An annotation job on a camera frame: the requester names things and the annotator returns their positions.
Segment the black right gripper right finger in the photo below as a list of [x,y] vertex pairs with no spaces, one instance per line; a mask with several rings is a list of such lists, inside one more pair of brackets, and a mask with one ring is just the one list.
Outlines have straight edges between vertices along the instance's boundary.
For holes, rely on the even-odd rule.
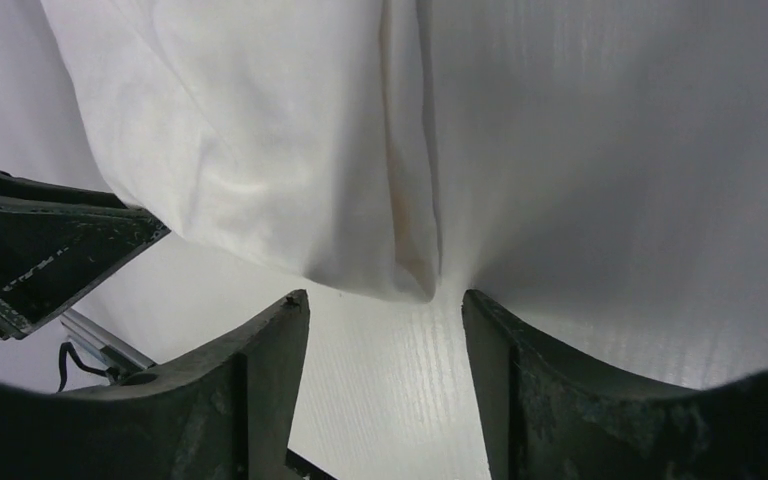
[[478,290],[462,320],[495,479],[768,479],[768,370],[694,390],[528,325]]

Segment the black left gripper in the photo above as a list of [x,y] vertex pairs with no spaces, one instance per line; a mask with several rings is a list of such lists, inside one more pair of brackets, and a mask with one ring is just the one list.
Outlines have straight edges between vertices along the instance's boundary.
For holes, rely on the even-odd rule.
[[34,333],[168,232],[111,193],[0,171],[0,340]]

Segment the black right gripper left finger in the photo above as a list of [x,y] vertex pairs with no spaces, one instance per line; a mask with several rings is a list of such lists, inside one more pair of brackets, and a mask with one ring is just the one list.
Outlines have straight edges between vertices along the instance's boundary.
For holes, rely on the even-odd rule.
[[291,479],[310,308],[295,290],[244,325],[111,386],[0,384],[0,479]]

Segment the white t shirt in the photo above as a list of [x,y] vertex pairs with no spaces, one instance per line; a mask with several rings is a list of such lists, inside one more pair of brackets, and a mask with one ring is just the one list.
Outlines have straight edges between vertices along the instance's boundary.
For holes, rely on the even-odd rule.
[[175,234],[426,302],[439,241],[412,1],[47,1],[92,154]]

